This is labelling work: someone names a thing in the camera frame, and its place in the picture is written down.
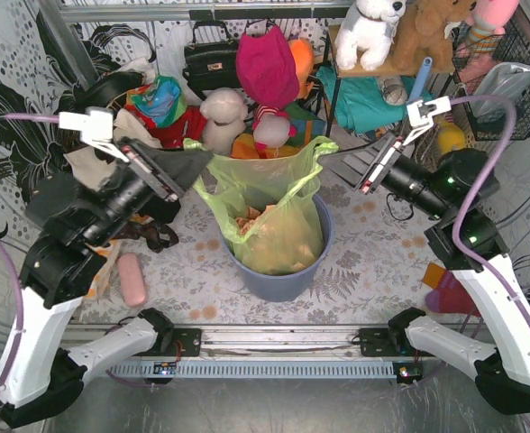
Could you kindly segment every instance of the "gray floor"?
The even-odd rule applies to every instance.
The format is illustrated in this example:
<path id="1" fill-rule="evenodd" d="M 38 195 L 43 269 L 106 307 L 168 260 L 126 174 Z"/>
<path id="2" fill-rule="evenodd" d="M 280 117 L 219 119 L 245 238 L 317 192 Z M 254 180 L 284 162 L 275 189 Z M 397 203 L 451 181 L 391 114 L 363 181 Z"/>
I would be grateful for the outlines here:
<path id="1" fill-rule="evenodd" d="M 446 369 L 423 387 L 389 381 L 181 380 L 151 392 L 92 382 L 46 433 L 523 432 Z"/>

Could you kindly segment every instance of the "wooden shelf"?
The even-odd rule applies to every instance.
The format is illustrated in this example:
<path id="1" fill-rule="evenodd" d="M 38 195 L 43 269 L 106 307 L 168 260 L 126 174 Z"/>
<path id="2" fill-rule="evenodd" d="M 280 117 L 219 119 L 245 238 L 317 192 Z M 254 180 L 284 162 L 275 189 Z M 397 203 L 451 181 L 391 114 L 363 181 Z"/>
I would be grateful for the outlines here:
<path id="1" fill-rule="evenodd" d="M 337 33 L 339 32 L 339 25 L 332 25 L 329 27 L 329 39 L 331 41 L 331 51 L 333 54 L 337 52 L 335 49 L 335 39 L 337 38 Z M 385 60 L 385 63 L 381 65 L 379 68 L 375 70 L 365 70 L 361 67 L 359 64 L 359 57 L 363 51 L 358 51 L 358 59 L 357 63 L 355 64 L 355 68 L 350 70 L 339 70 L 339 67 L 337 66 L 337 63 L 334 61 L 334 67 L 335 71 L 337 73 L 338 78 L 356 78 L 356 77 L 384 77 L 388 75 L 415 75 L 419 68 L 421 68 L 421 64 L 424 61 L 424 58 L 427 57 L 427 54 L 425 50 L 418 50 L 415 62 L 414 64 L 404 70 L 396 69 L 393 66 L 392 62 L 392 51 L 389 52 L 389 55 L 387 59 Z M 434 67 L 433 72 L 434 73 L 448 73 L 452 74 L 455 71 L 454 67 L 451 67 L 451 69 L 448 70 L 439 70 Z"/>

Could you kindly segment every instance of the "magenta bag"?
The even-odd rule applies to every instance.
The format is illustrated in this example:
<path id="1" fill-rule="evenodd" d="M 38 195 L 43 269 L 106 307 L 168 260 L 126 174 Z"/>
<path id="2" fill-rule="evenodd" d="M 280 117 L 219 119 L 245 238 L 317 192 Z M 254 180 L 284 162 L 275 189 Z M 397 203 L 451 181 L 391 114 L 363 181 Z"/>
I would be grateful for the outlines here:
<path id="1" fill-rule="evenodd" d="M 284 108 L 295 100 L 299 93 L 295 61 L 278 25 L 261 37 L 247 32 L 241 36 L 237 76 L 247 95 L 262 106 Z"/>

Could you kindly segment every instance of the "brown teddy bear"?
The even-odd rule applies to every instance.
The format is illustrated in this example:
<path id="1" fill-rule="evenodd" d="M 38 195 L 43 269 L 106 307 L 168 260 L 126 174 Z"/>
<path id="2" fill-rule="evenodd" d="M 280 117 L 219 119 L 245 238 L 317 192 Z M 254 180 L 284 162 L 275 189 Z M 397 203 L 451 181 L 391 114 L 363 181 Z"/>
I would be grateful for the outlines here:
<path id="1" fill-rule="evenodd" d="M 399 21 L 393 65 L 409 68 L 416 50 L 425 48 L 434 59 L 434 69 L 450 69 L 453 49 L 448 33 L 470 15 L 475 5 L 475 0 L 417 0 Z"/>

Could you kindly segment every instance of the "trash can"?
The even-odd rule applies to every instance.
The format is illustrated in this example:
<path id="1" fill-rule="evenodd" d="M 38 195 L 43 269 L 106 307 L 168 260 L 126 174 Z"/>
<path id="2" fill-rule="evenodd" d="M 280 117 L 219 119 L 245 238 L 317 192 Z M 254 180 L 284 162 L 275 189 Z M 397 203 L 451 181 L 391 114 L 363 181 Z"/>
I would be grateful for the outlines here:
<path id="1" fill-rule="evenodd" d="M 315 272 L 321 261 L 329 253 L 329 249 L 334 240 L 334 221 L 331 218 L 327 205 L 318 195 L 313 196 L 313 201 L 319 214 L 324 249 L 319 258 L 303 271 L 290 275 L 264 275 L 252 271 L 235 258 L 229 249 L 229 245 L 221 236 L 225 251 L 241 270 L 241 278 L 253 295 L 269 302 L 288 302 L 294 300 L 313 283 Z"/>

